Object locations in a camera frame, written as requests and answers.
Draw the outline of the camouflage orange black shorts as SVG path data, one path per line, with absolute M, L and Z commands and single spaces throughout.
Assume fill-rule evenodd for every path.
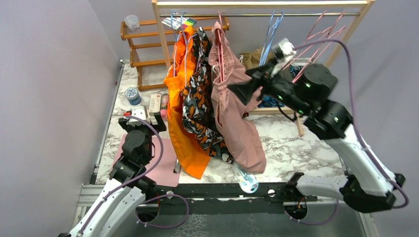
M 209 157 L 233 163 L 234 158 L 215 124 L 211 100 L 212 69 L 209 64 L 212 43 L 203 28 L 200 27 L 196 35 L 194 55 L 197 66 L 182 92 L 182 123 L 185 130 L 193 135 L 200 148 Z

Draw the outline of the pink shorts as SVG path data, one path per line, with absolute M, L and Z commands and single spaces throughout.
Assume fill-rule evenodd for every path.
M 246 82 L 251 78 L 229 46 L 224 31 L 222 48 L 224 59 L 225 80 L 220 82 L 219 62 L 216 39 L 219 22 L 212 28 L 212 47 L 209 53 L 209 64 L 213 68 L 211 100 L 214 109 L 215 124 L 222 134 L 227 148 L 241 169 L 246 172 L 261 174 L 266 168 L 266 157 L 259 133 L 252 121 L 244 119 L 244 115 L 255 109 L 260 102 L 259 91 L 253 94 L 248 105 L 244 105 L 227 86 L 233 83 Z

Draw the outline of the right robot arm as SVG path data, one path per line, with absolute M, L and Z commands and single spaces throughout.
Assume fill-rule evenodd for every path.
M 272 97 L 305 116 L 304 125 L 339 155 L 348 170 L 345 176 L 335 178 L 297 172 L 286 183 L 285 200 L 322 196 L 342 200 L 361 213 L 393 209 L 394 190 L 406 179 L 384 167 L 357 133 L 345 106 L 329 99 L 337 78 L 322 64 L 307 65 L 296 82 L 274 74 L 273 69 L 272 64 L 254 68 L 251 80 L 230 84 L 228 89 L 244 104 L 260 90 L 261 96 Z

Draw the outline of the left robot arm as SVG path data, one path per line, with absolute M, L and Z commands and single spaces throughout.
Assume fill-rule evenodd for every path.
M 159 133 L 167 127 L 160 113 L 154 118 L 156 124 L 133 114 L 119 118 L 120 127 L 127 132 L 122 153 L 87 214 L 68 233 L 60 233 L 61 237 L 111 237 L 130 211 L 155 198 L 156 183 L 147 174 L 156 164 L 146 165 L 161 161 L 164 148 Z

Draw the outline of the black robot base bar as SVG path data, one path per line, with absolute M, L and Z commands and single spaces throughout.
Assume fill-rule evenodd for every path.
M 135 212 L 140 217 L 190 214 L 283 214 L 284 205 L 296 206 L 317 201 L 316 196 L 303 197 L 288 190 L 285 182 L 260 183 L 252 194 L 246 194 L 234 183 L 179 184 L 176 187 L 157 186 L 149 198 Z

